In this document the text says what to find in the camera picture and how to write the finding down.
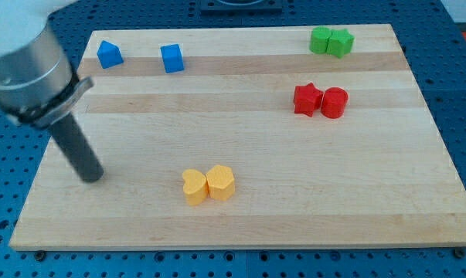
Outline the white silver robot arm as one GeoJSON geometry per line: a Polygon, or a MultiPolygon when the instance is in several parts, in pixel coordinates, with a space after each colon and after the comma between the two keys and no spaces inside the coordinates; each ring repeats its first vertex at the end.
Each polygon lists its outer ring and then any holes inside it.
{"type": "Polygon", "coordinates": [[[74,1],[0,0],[0,107],[19,123],[56,123],[94,84],[78,77],[48,23],[74,1]]]}

